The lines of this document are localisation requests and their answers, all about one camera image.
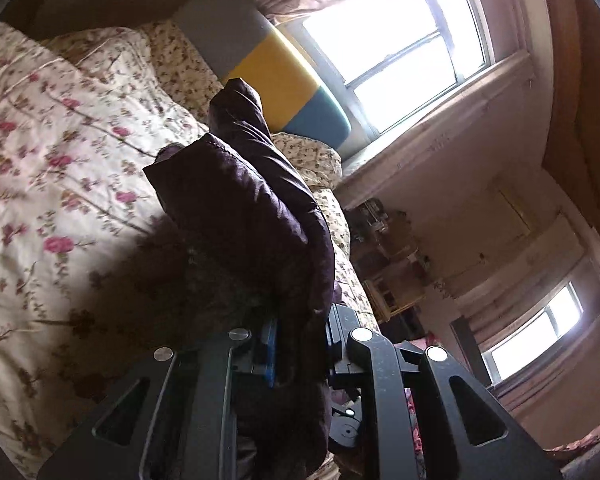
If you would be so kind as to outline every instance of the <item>blue strip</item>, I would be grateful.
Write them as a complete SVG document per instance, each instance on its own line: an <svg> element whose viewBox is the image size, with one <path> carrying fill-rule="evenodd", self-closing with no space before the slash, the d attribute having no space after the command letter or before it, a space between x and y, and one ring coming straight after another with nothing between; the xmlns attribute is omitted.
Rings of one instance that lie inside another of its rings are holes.
<svg viewBox="0 0 600 480"><path fill-rule="evenodd" d="M320 140L336 150L349 137L351 124L335 97L320 86L282 131Z"/></svg>

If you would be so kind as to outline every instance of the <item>round metal joint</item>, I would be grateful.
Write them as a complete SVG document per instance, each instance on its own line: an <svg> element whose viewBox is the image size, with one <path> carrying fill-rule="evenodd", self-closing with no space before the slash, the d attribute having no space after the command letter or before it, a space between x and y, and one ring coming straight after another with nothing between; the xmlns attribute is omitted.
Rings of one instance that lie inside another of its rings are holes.
<svg viewBox="0 0 600 480"><path fill-rule="evenodd" d="M363 326L359 326L358 328L354 328L351 331L351 337L356 341L360 341L361 343L365 341L369 341L374 336L374 333L371 332L368 328Z"/></svg>
<svg viewBox="0 0 600 480"><path fill-rule="evenodd" d="M161 346L154 352L154 359L156 361L168 361L173 357L173 350L168 346Z"/></svg>
<svg viewBox="0 0 600 480"><path fill-rule="evenodd" d="M431 346L427 348L427 356L432 361L441 363L442 361L445 361L447 357L449 357L449 354L446 353L446 350L441 346Z"/></svg>
<svg viewBox="0 0 600 480"><path fill-rule="evenodd" d="M229 331L229 339L231 341L244 341L251 334L246 328L234 328Z"/></svg>

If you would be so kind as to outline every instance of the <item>floral bedsheet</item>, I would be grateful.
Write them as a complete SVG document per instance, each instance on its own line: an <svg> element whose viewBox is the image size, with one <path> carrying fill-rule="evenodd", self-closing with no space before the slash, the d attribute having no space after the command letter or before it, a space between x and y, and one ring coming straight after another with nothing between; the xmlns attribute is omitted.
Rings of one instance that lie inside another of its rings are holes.
<svg viewBox="0 0 600 480"><path fill-rule="evenodd" d="M112 381L188 325L186 250L141 171L206 131L220 88L190 44L174 54L177 33L166 22L42 45L0 23L0 444L28 477ZM331 193L339 159L305 141L275 139L325 212L344 297L374 328Z"/></svg>

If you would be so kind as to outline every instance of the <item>bed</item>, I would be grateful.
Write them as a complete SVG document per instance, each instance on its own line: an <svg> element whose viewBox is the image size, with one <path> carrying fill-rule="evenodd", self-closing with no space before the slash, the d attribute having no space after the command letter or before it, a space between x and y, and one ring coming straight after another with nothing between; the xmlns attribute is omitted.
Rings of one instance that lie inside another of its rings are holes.
<svg viewBox="0 0 600 480"><path fill-rule="evenodd" d="M142 168L206 132L219 89L173 22L42 43L0 23L0 445L28 478L131 363L204 313ZM339 156L273 140L327 219L345 302L377 330L332 192Z"/></svg>

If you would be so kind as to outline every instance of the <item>window pane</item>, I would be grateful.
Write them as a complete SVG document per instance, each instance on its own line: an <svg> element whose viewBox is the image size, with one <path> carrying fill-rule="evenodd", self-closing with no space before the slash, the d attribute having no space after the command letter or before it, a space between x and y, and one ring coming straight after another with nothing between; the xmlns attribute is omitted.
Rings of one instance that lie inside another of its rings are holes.
<svg viewBox="0 0 600 480"><path fill-rule="evenodd" d="M442 38L436 38L369 78L354 92L369 121L383 132L456 83Z"/></svg>
<svg viewBox="0 0 600 480"><path fill-rule="evenodd" d="M573 296L569 292L568 286L565 286L554 296L549 302L549 307L558 324L559 335L566 334L580 319L580 309L575 301L573 301Z"/></svg>
<svg viewBox="0 0 600 480"><path fill-rule="evenodd" d="M528 365L557 341L549 315L543 312L492 353L501 379Z"/></svg>
<svg viewBox="0 0 600 480"><path fill-rule="evenodd" d="M425 0L347 0L314 12L304 27L345 82L436 30Z"/></svg>
<svg viewBox="0 0 600 480"><path fill-rule="evenodd" d="M484 63L482 47L474 17L467 0L437 0L454 40L453 60L456 70L467 78Z"/></svg>

